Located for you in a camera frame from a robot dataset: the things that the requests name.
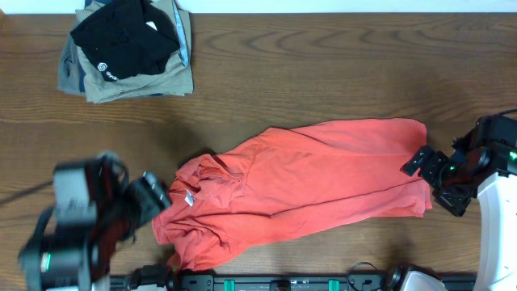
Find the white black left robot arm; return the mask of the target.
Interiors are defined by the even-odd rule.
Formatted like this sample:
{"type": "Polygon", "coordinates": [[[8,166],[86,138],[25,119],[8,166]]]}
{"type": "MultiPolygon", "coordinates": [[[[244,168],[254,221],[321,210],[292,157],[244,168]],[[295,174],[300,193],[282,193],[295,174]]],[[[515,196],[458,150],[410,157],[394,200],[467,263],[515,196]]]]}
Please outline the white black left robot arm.
{"type": "Polygon", "coordinates": [[[56,204],[42,212],[19,253],[29,290],[92,290],[109,276],[117,244],[171,205],[151,172],[132,182],[55,172],[53,185],[56,204]]]}

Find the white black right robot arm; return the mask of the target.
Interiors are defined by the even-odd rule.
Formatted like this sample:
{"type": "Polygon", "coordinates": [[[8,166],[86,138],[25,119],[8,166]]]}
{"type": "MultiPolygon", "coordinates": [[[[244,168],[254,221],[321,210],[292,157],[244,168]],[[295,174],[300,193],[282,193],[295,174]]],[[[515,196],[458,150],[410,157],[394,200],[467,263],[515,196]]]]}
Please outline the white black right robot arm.
{"type": "Polygon", "coordinates": [[[492,142],[453,162],[430,146],[401,167],[433,188],[433,196],[456,217],[475,198],[481,209],[481,254],[475,290],[516,289],[516,149],[492,142]]]}

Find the light blue folded garment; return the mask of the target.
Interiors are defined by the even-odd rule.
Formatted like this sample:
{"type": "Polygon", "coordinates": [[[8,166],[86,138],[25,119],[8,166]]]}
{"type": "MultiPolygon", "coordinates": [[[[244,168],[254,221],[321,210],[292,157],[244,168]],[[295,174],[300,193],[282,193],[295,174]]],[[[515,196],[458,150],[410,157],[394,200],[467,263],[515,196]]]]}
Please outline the light blue folded garment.
{"type": "Polygon", "coordinates": [[[187,40],[186,35],[183,27],[183,22],[180,17],[179,10],[176,6],[175,0],[171,0],[173,11],[174,11],[174,21],[176,25],[176,32],[179,39],[179,55],[182,61],[182,64],[184,67],[187,67],[189,65],[189,57],[188,57],[188,51],[187,51],[187,40]]]}

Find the grey folded garment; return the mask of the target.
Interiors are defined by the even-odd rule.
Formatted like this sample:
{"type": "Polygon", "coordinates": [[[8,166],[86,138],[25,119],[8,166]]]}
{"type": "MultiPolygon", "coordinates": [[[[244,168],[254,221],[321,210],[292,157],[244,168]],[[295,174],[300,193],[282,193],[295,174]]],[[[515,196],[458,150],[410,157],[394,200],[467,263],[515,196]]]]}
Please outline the grey folded garment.
{"type": "Polygon", "coordinates": [[[57,67],[57,89],[69,95],[86,94],[84,77],[86,76],[78,58],[78,47],[68,36],[61,51],[57,67]]]}

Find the khaki folded garment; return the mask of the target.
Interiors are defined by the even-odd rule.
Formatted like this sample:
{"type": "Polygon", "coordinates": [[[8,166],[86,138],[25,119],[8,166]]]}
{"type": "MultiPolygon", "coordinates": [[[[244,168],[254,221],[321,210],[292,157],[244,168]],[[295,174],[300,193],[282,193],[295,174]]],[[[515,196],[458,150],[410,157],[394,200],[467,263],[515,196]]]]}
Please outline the khaki folded garment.
{"type": "MultiPolygon", "coordinates": [[[[152,6],[165,12],[176,29],[174,11],[171,1],[161,0],[151,3],[152,6]]],[[[186,11],[179,10],[187,40],[189,65],[184,67],[179,55],[179,50],[170,55],[162,74],[145,75],[138,74],[134,77],[119,81],[108,82],[103,79],[98,71],[86,58],[85,53],[79,49],[78,58],[82,69],[85,71],[84,87],[86,100],[90,103],[106,103],[118,99],[146,97],[151,95],[180,95],[184,96],[193,92],[193,79],[191,72],[191,24],[190,15],[186,11]]]]}

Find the black folded garment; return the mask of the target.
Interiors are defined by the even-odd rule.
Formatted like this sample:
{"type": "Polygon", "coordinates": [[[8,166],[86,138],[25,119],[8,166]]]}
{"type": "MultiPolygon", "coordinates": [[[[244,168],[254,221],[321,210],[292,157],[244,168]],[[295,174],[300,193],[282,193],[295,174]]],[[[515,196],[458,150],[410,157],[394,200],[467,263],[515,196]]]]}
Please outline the black folded garment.
{"type": "Polygon", "coordinates": [[[107,82],[165,71],[180,49],[168,15],[144,0],[115,0],[87,16],[70,33],[107,82]]]}

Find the red soccer t-shirt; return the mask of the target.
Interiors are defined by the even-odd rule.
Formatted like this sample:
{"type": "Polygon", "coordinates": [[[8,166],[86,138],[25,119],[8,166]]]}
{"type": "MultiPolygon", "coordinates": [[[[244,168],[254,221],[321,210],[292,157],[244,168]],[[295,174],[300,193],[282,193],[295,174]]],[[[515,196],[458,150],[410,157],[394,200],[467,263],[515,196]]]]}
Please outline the red soccer t-shirt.
{"type": "Polygon", "coordinates": [[[421,217],[430,189],[401,167],[426,142],[426,126],[405,118],[269,128],[180,167],[155,239],[174,247],[174,268],[203,271],[253,246],[371,217],[421,217]]]}

